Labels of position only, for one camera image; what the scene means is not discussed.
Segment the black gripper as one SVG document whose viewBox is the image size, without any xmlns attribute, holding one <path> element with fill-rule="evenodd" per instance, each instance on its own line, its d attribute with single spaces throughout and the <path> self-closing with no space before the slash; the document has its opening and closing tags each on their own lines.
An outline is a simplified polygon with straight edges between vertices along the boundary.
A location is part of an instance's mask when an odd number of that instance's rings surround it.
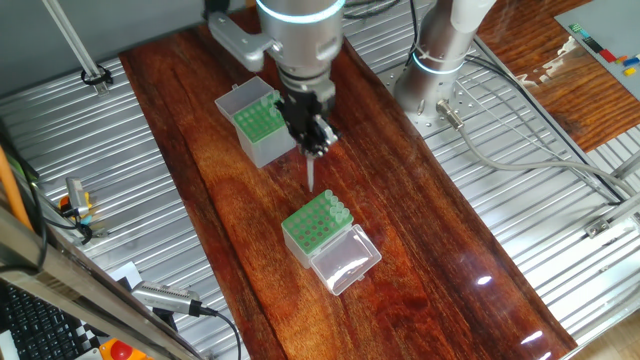
<svg viewBox="0 0 640 360">
<path fill-rule="evenodd" d="M 307 158 L 317 157 L 316 144 L 320 144 L 323 151 L 328 151 L 340 138 L 340 133 L 330 125 L 327 112 L 313 93 L 285 95 L 277 102 L 277 110 L 289 134 Z"/>
</svg>

